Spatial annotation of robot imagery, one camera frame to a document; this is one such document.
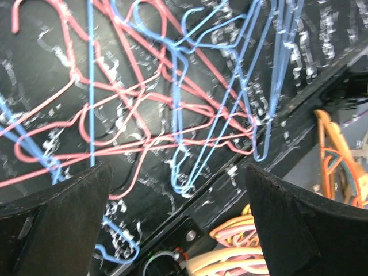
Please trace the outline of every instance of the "pink wire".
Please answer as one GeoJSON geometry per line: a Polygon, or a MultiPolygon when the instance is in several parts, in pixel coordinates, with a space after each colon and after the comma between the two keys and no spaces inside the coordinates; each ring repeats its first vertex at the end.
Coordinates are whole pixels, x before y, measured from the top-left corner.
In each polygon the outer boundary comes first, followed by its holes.
{"type": "MultiPolygon", "coordinates": [[[[73,84],[74,82],[80,82],[84,84],[89,84],[89,80],[85,78],[81,71],[77,68],[76,65],[76,57],[74,54],[74,48],[73,48],[73,42],[70,37],[70,28],[73,29],[77,35],[84,40],[85,42],[88,42],[89,37],[87,33],[81,28],[81,26],[77,23],[75,18],[72,16],[71,12],[67,9],[67,6],[64,4],[62,0],[45,0],[47,3],[49,3],[51,6],[54,7],[54,9],[57,11],[60,22],[62,25],[62,32],[64,36],[64,41],[67,49],[67,57],[70,61],[70,81],[61,88],[57,93],[55,93],[53,96],[48,98],[43,103],[39,104],[36,108],[28,112],[26,115],[21,117],[19,120],[17,120],[16,123],[9,125],[7,128],[4,129],[4,131],[0,132],[0,137],[4,135],[5,132],[10,131],[14,128],[16,124],[21,124],[27,119],[31,118],[33,115],[35,115],[37,112],[39,112],[41,109],[45,108],[48,104],[56,100],[58,97],[60,97],[63,93],[65,93],[73,84]]],[[[17,33],[20,29],[19,25],[19,6],[21,4],[22,0],[16,0],[13,5],[12,10],[12,32],[17,33]]],[[[172,13],[169,11],[169,9],[166,7],[166,5],[161,0],[145,0],[142,2],[149,3],[153,7],[155,7],[159,14],[162,21],[162,35],[166,35],[167,31],[167,23],[168,20],[174,25],[174,27],[177,29],[178,32],[181,33],[181,26],[179,22],[176,20],[176,18],[172,15],[172,13]]],[[[153,81],[154,79],[159,78],[160,76],[163,76],[164,79],[167,79],[169,82],[172,82],[172,78],[170,74],[167,73],[167,68],[172,69],[173,64],[168,60],[168,58],[165,57],[166,54],[166,47],[164,45],[161,46],[160,51],[158,51],[156,48],[152,47],[152,45],[143,37],[141,37],[138,33],[136,33],[133,29],[129,28],[124,22],[121,22],[121,20],[118,20],[117,17],[114,16],[112,8],[110,6],[110,3],[108,0],[94,0],[93,1],[94,6],[105,16],[109,17],[111,22],[113,23],[114,29],[118,34],[119,40],[124,47],[124,51],[129,59],[129,62],[132,64],[133,72],[136,75],[137,78],[137,84],[129,87],[129,88],[122,88],[119,87],[116,80],[112,79],[111,76],[108,74],[108,72],[104,68],[103,63],[103,57],[101,53],[101,45],[98,40],[94,40],[95,45],[95,54],[96,54],[96,63],[100,70],[103,72],[103,74],[106,76],[106,78],[109,80],[110,84],[107,83],[101,83],[101,82],[95,82],[94,86],[99,89],[104,89],[107,91],[111,91],[114,94],[112,94],[110,97],[107,97],[106,99],[103,99],[99,102],[96,102],[93,106],[84,105],[83,108],[77,112],[77,114],[73,117],[71,121],[58,121],[53,122],[51,124],[48,124],[46,126],[42,126],[40,128],[34,129],[28,133],[29,136],[36,135],[38,133],[47,131],[52,128],[56,127],[71,127],[79,120],[79,133],[81,137],[86,141],[87,143],[90,142],[90,137],[88,133],[85,130],[85,118],[86,113],[90,108],[97,108],[99,106],[102,106],[103,104],[106,104],[107,102],[112,101],[113,99],[120,98],[124,104],[129,109],[129,114],[127,118],[124,120],[124,124],[128,122],[132,117],[135,118],[137,123],[141,126],[142,130],[145,133],[145,139],[141,141],[136,141],[132,143],[127,143],[124,145],[119,145],[117,147],[110,147],[105,149],[98,149],[95,152],[96,156],[108,156],[108,155],[115,155],[115,154],[125,154],[129,152],[141,152],[141,157],[139,160],[139,164],[137,166],[136,172],[134,174],[133,180],[131,182],[130,187],[123,192],[120,195],[111,195],[110,199],[120,199],[123,196],[127,195],[134,187],[135,182],[137,180],[138,173],[140,171],[140,167],[143,164],[144,158],[147,155],[148,151],[150,150],[162,150],[166,148],[175,148],[178,145],[175,143],[174,135],[173,134],[167,134],[162,135],[156,138],[152,138],[152,134],[148,127],[146,126],[143,119],[138,114],[137,107],[145,100],[152,100],[152,101],[158,101],[166,104],[169,107],[172,107],[172,99],[170,97],[161,95],[159,93],[146,93],[146,84],[153,81]],[[137,65],[135,56],[130,48],[129,41],[126,37],[126,34],[133,37],[138,43],[140,43],[145,49],[147,49],[152,55],[154,55],[158,61],[158,69],[155,73],[155,75],[151,76],[148,79],[144,79],[143,75],[141,73],[141,70],[139,69],[139,66],[137,65]],[[136,98],[135,103],[130,106],[128,102],[128,96],[133,96],[136,98]],[[158,145],[162,141],[168,141],[172,142],[172,144],[166,144],[166,145],[158,145]]],[[[127,13],[126,21],[129,21],[132,16],[134,6],[132,5],[127,13]]],[[[216,76],[216,78],[219,80],[219,82],[225,87],[228,87],[228,84],[226,83],[224,77],[219,73],[217,68],[208,60],[208,58],[203,54],[203,52],[198,49],[196,51],[197,55],[200,57],[200,59],[208,66],[208,69],[211,70],[212,73],[216,76]]],[[[214,118],[216,117],[215,111],[213,108],[218,109],[220,107],[220,103],[215,101],[214,99],[210,98],[206,92],[204,92],[198,85],[196,85],[191,79],[189,79],[187,76],[184,78],[185,83],[182,85],[182,89],[186,90],[188,93],[195,95],[196,97],[199,97],[209,103],[210,105],[202,105],[202,104],[194,104],[194,103],[181,103],[181,106],[183,109],[191,110],[193,112],[199,113],[203,116],[208,117],[208,122],[204,123],[199,126],[195,126],[192,128],[185,129],[183,133],[189,133],[191,131],[197,131],[200,129],[204,129],[209,127],[214,118]]],[[[234,98],[237,97],[237,94],[231,90],[231,96],[234,98]]],[[[243,155],[249,155],[252,153],[252,150],[250,151],[242,151],[238,148],[236,148],[232,143],[231,139],[235,139],[238,137],[247,137],[251,139],[252,135],[252,128],[245,129],[241,124],[239,124],[235,119],[233,119],[234,116],[239,117],[247,117],[250,116],[247,114],[244,103],[240,103],[240,107],[245,111],[244,113],[236,113],[232,116],[229,115],[229,112],[226,108],[223,109],[221,113],[221,117],[224,119],[230,118],[230,126],[240,131],[238,134],[230,135],[230,136],[224,136],[221,138],[222,143],[218,144],[216,147],[223,147],[227,146],[230,150],[243,154],[243,155]]],[[[123,132],[123,128],[119,129],[118,132],[114,135],[113,138],[111,138],[109,141],[95,141],[96,146],[105,147],[110,145],[112,142],[116,141],[116,139],[119,137],[119,135],[123,132]]],[[[36,163],[38,162],[37,158],[25,155],[20,147],[20,141],[24,137],[20,137],[17,143],[14,145],[14,154],[16,157],[26,163],[36,163]]],[[[212,138],[208,144],[208,146],[214,146],[214,142],[217,140],[217,138],[212,138]]],[[[184,139],[183,141],[184,145],[203,145],[205,143],[205,140],[193,140],[193,139],[184,139]]],[[[62,167],[70,166],[72,164],[75,164],[77,162],[80,162],[82,160],[85,160],[90,157],[90,154],[88,153],[74,153],[74,154],[64,154],[64,155],[55,155],[54,158],[59,160],[65,160],[62,163],[62,167]]],[[[11,184],[17,183],[19,181],[24,181],[29,178],[33,178],[42,174],[45,174],[48,172],[48,169],[44,168],[38,171],[31,172],[29,174],[24,174],[19,177],[15,177],[12,179],[8,179],[6,181],[0,182],[0,187],[9,186],[11,184]]]]}

